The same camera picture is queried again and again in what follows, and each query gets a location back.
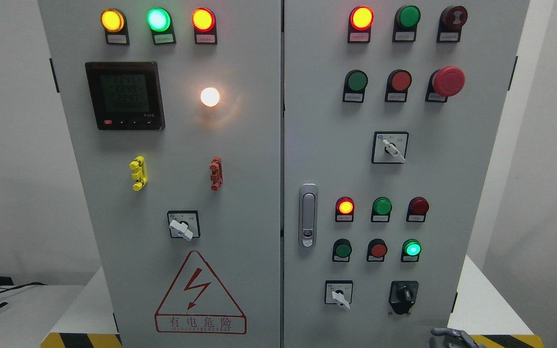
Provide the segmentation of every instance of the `white switch handle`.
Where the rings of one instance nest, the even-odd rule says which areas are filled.
[[[386,148],[386,151],[390,152],[390,154],[393,157],[398,157],[398,159],[401,160],[401,163],[405,163],[405,157],[403,157],[403,155],[398,150],[398,148],[396,148],[395,145],[392,145],[386,139],[382,139],[382,143],[384,143],[384,147]]]
[[[340,293],[340,292],[333,291],[332,292],[332,300],[334,301],[335,304],[337,304],[337,306],[340,306],[344,310],[351,309],[350,308],[350,303],[347,302],[347,300],[345,300],[345,296],[343,296],[343,294]]]
[[[185,240],[188,240],[188,242],[192,240],[192,231],[190,231],[188,229],[188,225],[183,222],[172,220],[172,222],[169,224],[169,229],[171,229],[172,231],[176,231],[177,235],[181,236]]]

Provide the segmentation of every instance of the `white indicator light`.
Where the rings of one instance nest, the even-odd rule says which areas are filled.
[[[201,91],[201,102],[210,108],[216,106],[220,101],[220,93],[214,87],[208,87]]]

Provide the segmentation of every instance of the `gray metal panel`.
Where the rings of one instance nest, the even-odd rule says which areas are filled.
[[[446,1],[411,2],[422,12],[415,43],[392,43],[401,0],[372,0],[370,44],[347,44],[358,1],[285,1],[285,346],[423,347],[446,326],[496,136],[528,0],[465,0],[459,43],[436,43]],[[431,73],[462,68],[464,90],[426,103]],[[342,103],[352,69],[369,76],[365,102]],[[394,69],[413,76],[408,102],[385,103]],[[371,164],[374,131],[410,133],[404,165]],[[319,188],[315,247],[298,244],[298,189]],[[350,196],[353,223],[335,223],[336,200]],[[389,223],[371,223],[373,201],[393,202]],[[405,222],[411,198],[429,200],[425,223]],[[335,240],[350,240],[351,261],[331,262]],[[366,262],[373,238],[385,262]],[[402,243],[420,240],[420,262],[401,263]],[[350,311],[323,303],[325,280],[353,280]],[[393,280],[417,280],[411,315],[389,315]]]
[[[278,346],[280,1],[39,3],[124,346]],[[152,6],[170,11],[176,45],[152,44],[146,23]],[[194,44],[191,14],[199,6],[217,16],[217,46]],[[128,18],[130,46],[104,42],[100,14],[107,7]],[[165,130],[97,130],[88,61],[156,61]],[[199,102],[208,86],[221,91],[214,109]],[[148,184],[133,192],[128,163],[139,155]],[[218,192],[210,191],[214,156],[223,160]],[[201,238],[170,238],[166,212],[188,209],[199,211]],[[245,313],[246,335],[157,333],[154,313],[192,249]]]

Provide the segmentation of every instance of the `yellow terminal block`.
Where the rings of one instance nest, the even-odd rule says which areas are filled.
[[[141,189],[147,184],[146,159],[143,158],[143,156],[137,156],[130,162],[128,168],[133,170],[131,176],[132,179],[136,181],[132,185],[132,189],[134,191],[141,191]]]

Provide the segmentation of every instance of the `green push button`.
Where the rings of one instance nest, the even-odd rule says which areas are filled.
[[[334,253],[340,258],[346,258],[352,253],[352,247],[347,244],[341,244],[337,246]]]
[[[378,198],[373,202],[373,211],[376,212],[376,214],[388,215],[392,209],[393,205],[391,204],[391,200],[386,197]]]
[[[420,22],[420,10],[416,6],[404,6],[398,10],[396,21],[404,29],[411,29]]]
[[[356,92],[365,89],[368,83],[369,78],[361,70],[352,70],[347,75],[347,86]]]
[[[403,251],[410,256],[416,256],[420,254],[420,242],[415,239],[406,240],[403,244]]]

